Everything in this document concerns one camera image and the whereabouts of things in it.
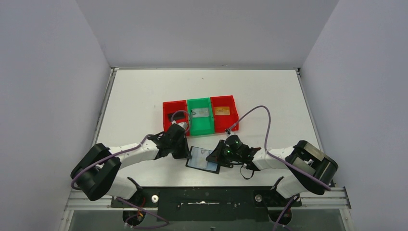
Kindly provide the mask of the silver diamond print card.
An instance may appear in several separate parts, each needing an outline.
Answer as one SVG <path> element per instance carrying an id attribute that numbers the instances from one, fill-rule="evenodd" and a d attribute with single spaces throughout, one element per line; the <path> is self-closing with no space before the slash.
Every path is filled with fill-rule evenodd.
<path id="1" fill-rule="evenodd" d="M 212 151 L 207 149 L 192 147 L 191 159 L 188 160 L 187 166 L 198 169 L 207 169 L 208 161 L 206 158 L 211 154 L 211 152 Z"/>

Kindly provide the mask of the black leather card holder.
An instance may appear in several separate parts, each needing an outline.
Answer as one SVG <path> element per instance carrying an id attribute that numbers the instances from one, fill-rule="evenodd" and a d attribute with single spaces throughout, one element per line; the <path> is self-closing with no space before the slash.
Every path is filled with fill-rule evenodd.
<path id="1" fill-rule="evenodd" d="M 220 166 L 216 163 L 209 162 L 206 159 L 212 153 L 212 150 L 192 146 L 190 148 L 190 153 L 191 158 L 187 159 L 185 167 L 219 174 Z"/>

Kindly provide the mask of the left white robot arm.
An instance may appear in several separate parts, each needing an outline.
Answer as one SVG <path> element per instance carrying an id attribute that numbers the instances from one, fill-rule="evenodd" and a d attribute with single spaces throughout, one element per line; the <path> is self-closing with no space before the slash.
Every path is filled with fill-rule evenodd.
<path id="1" fill-rule="evenodd" d="M 121 197 L 130 205 L 142 200 L 141 187 L 118 172 L 143 161 L 154 161 L 171 154 L 174 159 L 190 158 L 186 122 L 172 123 L 167 131 L 146 135 L 141 142 L 117 147 L 97 143 L 72 170 L 71 187 L 82 191 L 89 200 L 105 195 Z"/>

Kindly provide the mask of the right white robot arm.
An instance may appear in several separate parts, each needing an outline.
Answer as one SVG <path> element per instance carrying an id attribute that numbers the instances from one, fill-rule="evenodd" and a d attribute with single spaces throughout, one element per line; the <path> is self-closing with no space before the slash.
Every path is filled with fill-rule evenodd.
<path id="1" fill-rule="evenodd" d="M 253 172 L 265 169 L 290 171 L 275 183 L 270 193 L 276 205 L 283 205 L 290 197 L 303 192 L 323 195 L 339 168 L 333 159 L 305 140 L 288 148 L 267 150 L 244 144 L 236 134 L 220 140 L 206 160 L 229 168 L 236 162 Z"/>

